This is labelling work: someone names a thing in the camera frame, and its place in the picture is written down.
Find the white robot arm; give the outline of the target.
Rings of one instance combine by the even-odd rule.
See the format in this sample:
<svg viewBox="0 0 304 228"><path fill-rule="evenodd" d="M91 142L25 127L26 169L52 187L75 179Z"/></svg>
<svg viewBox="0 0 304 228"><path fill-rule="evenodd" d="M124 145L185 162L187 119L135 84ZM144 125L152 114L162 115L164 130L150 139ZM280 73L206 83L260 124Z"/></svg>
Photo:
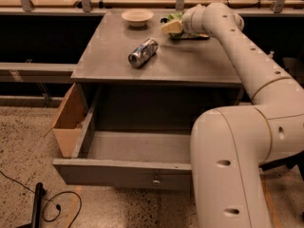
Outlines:
<svg viewBox="0 0 304 228"><path fill-rule="evenodd" d="M199 228L272 228L260 174L303 166L304 89L244 33L222 3L196 5L162 24L165 34L216 38L251 102L218 107L195 121L190 159Z"/></svg>

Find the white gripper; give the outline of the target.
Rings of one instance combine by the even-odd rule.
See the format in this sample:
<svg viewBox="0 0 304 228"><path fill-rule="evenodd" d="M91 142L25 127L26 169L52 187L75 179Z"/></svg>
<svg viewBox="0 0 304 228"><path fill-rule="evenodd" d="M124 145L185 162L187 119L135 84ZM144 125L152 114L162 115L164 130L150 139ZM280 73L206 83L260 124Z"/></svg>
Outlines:
<svg viewBox="0 0 304 228"><path fill-rule="evenodd" d="M179 34L184 30L190 34L206 34L203 26L202 17L206 7L198 4L188 9L182 16L181 21L173 19L161 26L161 31L165 34Z"/></svg>

